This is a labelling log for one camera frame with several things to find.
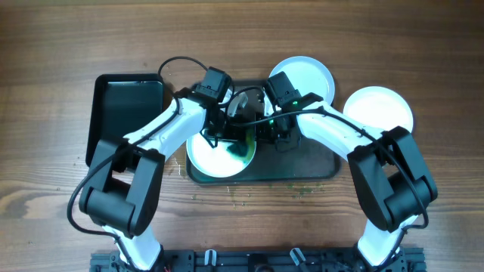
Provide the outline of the white plate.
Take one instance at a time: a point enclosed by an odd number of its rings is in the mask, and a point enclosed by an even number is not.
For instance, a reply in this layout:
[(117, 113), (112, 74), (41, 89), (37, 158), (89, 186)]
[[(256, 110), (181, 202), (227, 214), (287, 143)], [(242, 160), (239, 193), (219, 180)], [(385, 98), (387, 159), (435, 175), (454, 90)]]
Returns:
[(289, 57), (281, 61), (269, 74), (284, 72), (301, 96), (314, 93), (331, 105), (335, 97), (335, 82), (329, 69), (320, 61), (307, 56)]
[(220, 141), (211, 147), (200, 134), (195, 134), (186, 141), (186, 151), (191, 164), (196, 170), (212, 178), (228, 178), (241, 173), (253, 161), (252, 156), (238, 157), (230, 154), (226, 148), (234, 142)]
[(414, 116), (407, 101), (397, 92), (368, 86), (353, 93), (345, 102), (345, 116), (375, 128), (390, 131), (401, 126), (413, 132)]

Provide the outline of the teal scrub sponge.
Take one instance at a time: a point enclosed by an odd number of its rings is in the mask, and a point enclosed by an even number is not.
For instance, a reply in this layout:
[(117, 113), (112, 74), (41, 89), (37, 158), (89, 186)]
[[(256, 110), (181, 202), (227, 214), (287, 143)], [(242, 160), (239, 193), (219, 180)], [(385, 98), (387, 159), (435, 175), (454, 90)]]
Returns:
[(242, 140), (230, 144), (226, 150), (241, 158), (252, 156), (256, 151), (255, 135), (253, 131), (246, 131)]

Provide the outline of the white plate top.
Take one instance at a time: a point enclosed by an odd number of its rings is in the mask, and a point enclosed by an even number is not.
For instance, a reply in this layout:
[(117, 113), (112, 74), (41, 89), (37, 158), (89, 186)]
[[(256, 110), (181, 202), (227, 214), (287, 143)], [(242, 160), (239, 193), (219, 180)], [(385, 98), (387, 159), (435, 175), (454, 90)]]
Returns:
[(320, 61), (307, 56), (289, 57), (281, 61), (269, 74), (284, 72), (301, 96), (314, 93), (331, 105), (335, 97), (335, 82), (329, 69)]

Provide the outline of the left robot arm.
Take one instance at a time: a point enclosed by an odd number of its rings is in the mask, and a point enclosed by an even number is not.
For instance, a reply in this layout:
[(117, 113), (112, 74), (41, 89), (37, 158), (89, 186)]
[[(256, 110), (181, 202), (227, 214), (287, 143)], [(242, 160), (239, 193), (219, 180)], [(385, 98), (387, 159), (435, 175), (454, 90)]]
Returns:
[(164, 164), (188, 138), (224, 124), (247, 102), (245, 91), (202, 92), (202, 86), (175, 93), (169, 108), (123, 138), (100, 140), (88, 174), (71, 196), (98, 231), (119, 250), (118, 268), (163, 269), (163, 247), (150, 222), (157, 209)]

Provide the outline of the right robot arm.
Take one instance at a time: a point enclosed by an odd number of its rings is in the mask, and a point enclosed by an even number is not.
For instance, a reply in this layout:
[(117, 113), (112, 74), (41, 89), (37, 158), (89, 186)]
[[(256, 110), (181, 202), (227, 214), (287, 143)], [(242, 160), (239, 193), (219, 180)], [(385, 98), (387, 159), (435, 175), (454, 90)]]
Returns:
[(276, 135), (297, 130), (349, 163), (355, 192), (368, 221), (357, 249), (374, 271), (383, 271), (399, 253), (410, 229), (429, 224), (428, 205), (438, 190), (411, 133), (385, 131), (343, 115), (312, 91), (301, 94), (284, 72), (264, 85), (274, 113), (261, 119)]

